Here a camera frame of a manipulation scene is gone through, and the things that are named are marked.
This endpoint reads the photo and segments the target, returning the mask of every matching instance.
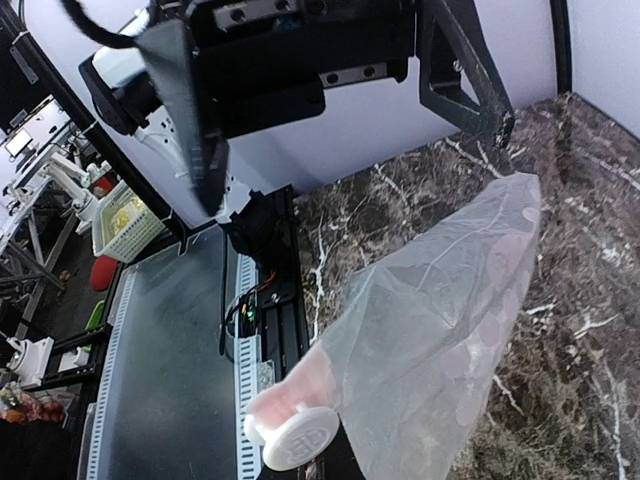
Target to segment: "red object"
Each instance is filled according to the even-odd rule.
[[[100,188],[104,189],[104,191],[107,192],[107,193],[109,193],[111,190],[113,190],[113,185],[111,184],[109,179],[106,178],[106,177],[99,178],[96,181],[96,183],[94,183],[93,185],[95,187],[100,187]]]
[[[111,280],[116,274],[116,268],[118,267],[117,260],[109,257],[99,257],[96,263],[93,264],[93,270],[91,270],[91,288],[96,292],[104,292],[111,285]]]

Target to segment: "wall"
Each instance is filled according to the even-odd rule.
[[[573,89],[640,137],[637,0],[569,0]]]
[[[27,23],[52,62],[90,105],[77,65],[97,50],[65,17],[58,0],[25,0]],[[145,0],[84,0],[87,11],[117,30]],[[476,0],[494,60],[514,105],[522,107],[555,95],[555,56],[548,0]],[[418,102],[417,62],[409,78],[327,92],[327,110],[308,119],[231,142],[236,176],[270,190],[293,183],[300,191],[332,182],[455,129]],[[185,179],[176,188],[174,172],[133,139],[113,135],[133,163],[190,223],[203,220]]]

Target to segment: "wire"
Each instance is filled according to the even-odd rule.
[[[147,7],[147,11],[149,12],[149,23],[147,23],[147,28],[153,27],[160,21],[161,10],[159,0],[151,0],[149,2],[149,6]]]
[[[87,37],[100,45],[122,50],[135,47],[135,37],[110,32],[89,18],[78,0],[60,0],[67,15]]]
[[[22,25],[27,26],[27,20],[24,15],[24,0],[19,0],[18,2],[18,16],[20,17],[20,21]]]
[[[218,352],[220,355],[224,354],[225,346],[226,346],[226,336],[225,336],[225,324],[227,318],[227,312],[225,311],[225,302],[227,301],[227,270],[229,268],[227,256],[229,254],[229,240],[227,238],[227,234],[222,232],[223,240],[222,240],[222,295],[220,298],[220,342],[218,344]]]
[[[255,334],[255,329],[259,322],[255,322],[255,325],[252,325],[253,328],[248,328],[247,323],[251,324],[253,322],[246,322],[246,318],[248,317],[247,312],[251,309],[251,299],[253,298],[253,308],[254,311],[257,306],[257,295],[258,292],[263,291],[269,285],[273,283],[273,280],[276,278],[276,272],[272,272],[271,276],[265,280],[263,283],[259,285],[255,285],[247,290],[245,293],[241,293],[237,295],[236,298],[229,304],[229,306],[224,310],[224,312],[220,315],[220,341],[218,343],[218,353],[220,356],[224,356],[227,351],[227,326],[233,323],[233,315],[241,310],[242,315],[238,319],[238,336],[240,338],[244,338],[250,335]]]

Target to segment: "black bracket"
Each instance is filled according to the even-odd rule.
[[[225,192],[229,144],[214,102],[198,81],[193,47],[182,21],[151,27],[136,39],[158,96],[178,128],[178,138],[193,190],[209,215]]]
[[[513,108],[482,35],[474,0],[421,0],[420,103],[486,143],[505,147]],[[479,102],[462,90],[462,71]]]

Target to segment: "brown marble surface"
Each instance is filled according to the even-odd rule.
[[[575,96],[524,109],[506,151],[465,136],[297,200],[311,335],[347,276],[492,179],[540,177],[536,271],[487,412],[450,479],[640,478],[640,144]]]

